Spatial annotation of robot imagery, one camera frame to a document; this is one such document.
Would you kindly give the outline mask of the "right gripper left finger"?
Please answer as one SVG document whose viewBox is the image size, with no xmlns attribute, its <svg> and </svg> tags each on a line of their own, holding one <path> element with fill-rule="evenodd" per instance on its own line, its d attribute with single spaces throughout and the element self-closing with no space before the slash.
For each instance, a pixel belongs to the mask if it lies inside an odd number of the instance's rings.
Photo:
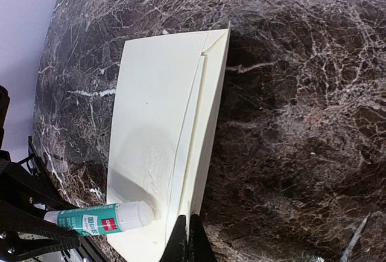
<svg viewBox="0 0 386 262">
<path fill-rule="evenodd" d="M 187 262 L 189 257 L 186 216 L 178 216 L 160 262 Z"/>
</svg>

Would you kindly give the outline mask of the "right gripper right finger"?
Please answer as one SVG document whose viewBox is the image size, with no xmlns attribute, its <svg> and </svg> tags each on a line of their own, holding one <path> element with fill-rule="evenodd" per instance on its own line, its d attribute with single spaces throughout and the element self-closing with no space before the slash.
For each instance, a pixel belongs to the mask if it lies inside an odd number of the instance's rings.
<svg viewBox="0 0 386 262">
<path fill-rule="evenodd" d="M 217 262 L 198 214 L 189 221 L 189 262 Z"/>
</svg>

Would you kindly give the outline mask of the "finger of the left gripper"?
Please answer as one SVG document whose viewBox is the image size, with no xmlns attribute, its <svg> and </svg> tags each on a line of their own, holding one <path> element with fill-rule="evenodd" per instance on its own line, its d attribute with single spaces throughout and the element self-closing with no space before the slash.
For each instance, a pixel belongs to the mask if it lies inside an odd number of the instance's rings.
<svg viewBox="0 0 386 262">
<path fill-rule="evenodd" d="M 61 197 L 49 179 L 31 175 L 21 165 L 1 159 L 2 214 L 44 214 L 75 208 Z"/>
<path fill-rule="evenodd" d="M 30 259 L 39 255 L 76 249 L 80 237 L 42 219 L 42 210 L 35 216 L 6 201 L 1 201 L 1 258 Z"/>
</svg>

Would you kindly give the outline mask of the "green white glue stick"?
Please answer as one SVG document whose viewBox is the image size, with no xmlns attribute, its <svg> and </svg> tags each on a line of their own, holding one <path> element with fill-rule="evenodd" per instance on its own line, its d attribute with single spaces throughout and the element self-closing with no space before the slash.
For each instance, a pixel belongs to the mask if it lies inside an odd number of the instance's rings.
<svg viewBox="0 0 386 262">
<path fill-rule="evenodd" d="M 147 226 L 153 222 L 154 213 L 146 202 L 139 201 L 48 211 L 43 219 L 85 237 L 115 234 Z"/>
</svg>

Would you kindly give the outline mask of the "cream paper envelope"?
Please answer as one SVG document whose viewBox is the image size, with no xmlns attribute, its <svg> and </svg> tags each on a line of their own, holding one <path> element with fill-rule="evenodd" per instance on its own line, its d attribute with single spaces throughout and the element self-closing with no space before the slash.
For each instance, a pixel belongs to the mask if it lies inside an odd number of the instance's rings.
<svg viewBox="0 0 386 262">
<path fill-rule="evenodd" d="M 145 201 L 155 219 L 107 240 L 127 261 L 159 261 L 179 216 L 201 210 L 230 29 L 124 44 L 110 134 L 107 203 Z"/>
</svg>

